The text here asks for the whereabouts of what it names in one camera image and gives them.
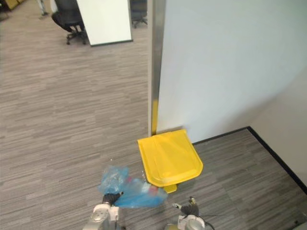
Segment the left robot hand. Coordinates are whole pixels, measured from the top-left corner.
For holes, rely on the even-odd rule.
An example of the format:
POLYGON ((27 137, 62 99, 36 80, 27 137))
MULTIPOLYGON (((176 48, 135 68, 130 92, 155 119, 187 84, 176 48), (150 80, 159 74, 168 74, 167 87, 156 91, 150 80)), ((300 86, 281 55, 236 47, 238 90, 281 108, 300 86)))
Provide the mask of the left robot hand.
POLYGON ((119 192, 117 194, 107 193, 103 196, 102 204, 107 204, 112 207, 123 194, 124 192, 119 192))

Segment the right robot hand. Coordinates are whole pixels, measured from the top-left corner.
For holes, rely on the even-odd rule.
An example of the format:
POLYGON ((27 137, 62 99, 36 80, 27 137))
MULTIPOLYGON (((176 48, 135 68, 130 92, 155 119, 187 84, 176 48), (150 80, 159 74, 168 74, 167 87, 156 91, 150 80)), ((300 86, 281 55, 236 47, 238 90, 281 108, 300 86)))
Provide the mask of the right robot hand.
POLYGON ((187 205, 182 206, 178 203, 173 203, 172 206, 179 209, 185 216, 193 215, 199 217, 199 207, 193 196, 189 197, 189 203, 187 205))

